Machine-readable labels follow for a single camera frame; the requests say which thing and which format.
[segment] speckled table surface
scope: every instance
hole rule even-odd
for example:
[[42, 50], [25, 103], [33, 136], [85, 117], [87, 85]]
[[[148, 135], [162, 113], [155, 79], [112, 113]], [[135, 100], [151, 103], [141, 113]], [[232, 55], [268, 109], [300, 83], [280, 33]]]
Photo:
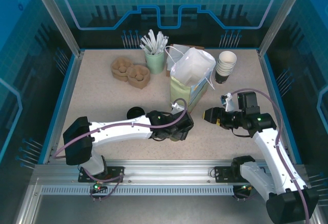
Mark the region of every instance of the speckled table surface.
[[[207, 52], [216, 59], [223, 50], [209, 49]], [[194, 128], [184, 141], [166, 139], [157, 142], [150, 139], [126, 140], [96, 147], [95, 150], [106, 159], [154, 159], [154, 160], [210, 160], [232, 159], [236, 156], [251, 155], [263, 159], [261, 151], [251, 138], [239, 138], [231, 131], [202, 119], [203, 112], [211, 107], [221, 106], [220, 96], [240, 88], [256, 88], [268, 93], [256, 50], [233, 50], [237, 63], [226, 83], [220, 85], [214, 80], [213, 90], [208, 88], [191, 115]], [[127, 111], [133, 106], [142, 107], [145, 112], [170, 109], [170, 78], [165, 71], [151, 75], [148, 85], [140, 90], [121, 82], [111, 74], [110, 64], [119, 56], [130, 58], [135, 64], [145, 65], [142, 50], [86, 50], [76, 80], [72, 99], [67, 112], [63, 132], [80, 116], [89, 121], [111, 122], [126, 119]], [[272, 105], [257, 95], [262, 113], [274, 117]], [[238, 134], [246, 134], [238, 129]], [[58, 147], [63, 146], [61, 136]]]

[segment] paper cup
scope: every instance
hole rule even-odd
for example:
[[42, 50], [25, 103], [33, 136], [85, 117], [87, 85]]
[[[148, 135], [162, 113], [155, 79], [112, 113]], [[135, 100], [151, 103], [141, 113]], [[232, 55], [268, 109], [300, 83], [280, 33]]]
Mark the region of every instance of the paper cup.
[[220, 70], [232, 70], [234, 68], [234, 66], [232, 67], [226, 67], [226, 66], [223, 66], [221, 64], [217, 64], [216, 65], [216, 69], [220, 69]]
[[232, 73], [232, 70], [229, 70], [229, 71], [221, 71], [221, 70], [216, 70], [216, 72], [222, 76], [224, 75], [229, 75]]
[[225, 65], [235, 65], [237, 62], [237, 56], [232, 51], [222, 51], [219, 55], [219, 61]]
[[215, 81], [219, 84], [223, 84], [226, 82], [226, 80], [228, 79], [230, 74], [223, 76], [221, 74], [219, 74], [218, 72], [215, 72]]

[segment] black cup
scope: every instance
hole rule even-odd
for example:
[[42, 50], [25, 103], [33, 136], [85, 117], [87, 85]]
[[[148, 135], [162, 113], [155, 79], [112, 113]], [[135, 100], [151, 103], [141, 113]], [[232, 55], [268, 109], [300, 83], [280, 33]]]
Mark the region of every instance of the black cup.
[[221, 76], [218, 72], [215, 71], [215, 81], [219, 84], [223, 84], [228, 79], [229, 75]]

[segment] enclosure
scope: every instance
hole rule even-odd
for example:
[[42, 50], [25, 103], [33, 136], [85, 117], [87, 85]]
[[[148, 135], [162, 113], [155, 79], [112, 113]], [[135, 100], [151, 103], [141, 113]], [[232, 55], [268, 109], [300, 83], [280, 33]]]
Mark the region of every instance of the enclosure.
[[[2, 223], [272, 223], [263, 199], [237, 202], [218, 193], [233, 185], [210, 173], [241, 155], [268, 171], [251, 138], [202, 119], [221, 95], [241, 88], [259, 89], [278, 105], [285, 149], [320, 191], [311, 223], [326, 223], [328, 0], [0, 0], [0, 11]], [[126, 119], [133, 106], [170, 111], [166, 69], [142, 90], [110, 72], [119, 56], [146, 65], [139, 45], [150, 29], [169, 36], [168, 45], [204, 47], [215, 59], [228, 49], [237, 64], [222, 85], [212, 73], [215, 90], [191, 112], [186, 140], [98, 147], [107, 165], [123, 166], [126, 175], [99, 206], [88, 197], [92, 184], [77, 181], [78, 167], [51, 156], [80, 116], [107, 123]], [[257, 98], [261, 112], [278, 121], [272, 105]]]

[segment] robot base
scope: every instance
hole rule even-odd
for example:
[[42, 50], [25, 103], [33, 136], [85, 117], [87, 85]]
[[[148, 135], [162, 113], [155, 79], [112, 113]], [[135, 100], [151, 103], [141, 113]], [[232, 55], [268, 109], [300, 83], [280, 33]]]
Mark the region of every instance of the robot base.
[[[105, 175], [102, 176], [101, 174], [98, 174], [98, 175], [95, 175], [94, 177], [97, 179], [110, 179], [110, 178], [115, 178], [117, 176], [120, 176], [122, 174], [124, 174], [124, 167], [107, 167], [106, 176]], [[95, 180], [90, 179], [90, 177], [85, 173], [83, 168], [80, 169], [80, 173], [79, 173], [77, 181], [81, 182], [81, 183], [95, 183], [96, 182]], [[116, 179], [111, 182], [117, 183], [119, 181], [120, 181], [120, 179]]]

